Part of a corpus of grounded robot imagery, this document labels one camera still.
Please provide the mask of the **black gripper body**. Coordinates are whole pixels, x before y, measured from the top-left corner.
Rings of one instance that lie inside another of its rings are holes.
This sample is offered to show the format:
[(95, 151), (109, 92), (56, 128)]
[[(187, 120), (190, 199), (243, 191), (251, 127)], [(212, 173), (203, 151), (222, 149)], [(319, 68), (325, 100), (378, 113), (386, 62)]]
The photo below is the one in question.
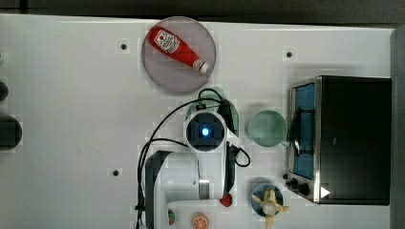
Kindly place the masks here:
[(237, 128), (235, 124), (235, 112), (233, 110), (233, 105), (227, 99), (221, 101), (218, 107), (217, 113), (224, 119), (226, 127), (233, 133), (237, 133)]

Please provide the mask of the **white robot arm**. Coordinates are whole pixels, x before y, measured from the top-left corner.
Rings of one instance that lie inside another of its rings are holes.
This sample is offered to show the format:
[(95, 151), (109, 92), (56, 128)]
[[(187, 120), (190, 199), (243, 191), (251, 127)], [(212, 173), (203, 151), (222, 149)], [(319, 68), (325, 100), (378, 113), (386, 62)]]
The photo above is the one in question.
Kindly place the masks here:
[(227, 99), (218, 99), (216, 110), (207, 109), (206, 101), (199, 99), (184, 120), (185, 151), (157, 150), (142, 159), (138, 226), (168, 229), (169, 203), (220, 200), (232, 190), (242, 144), (237, 113)]

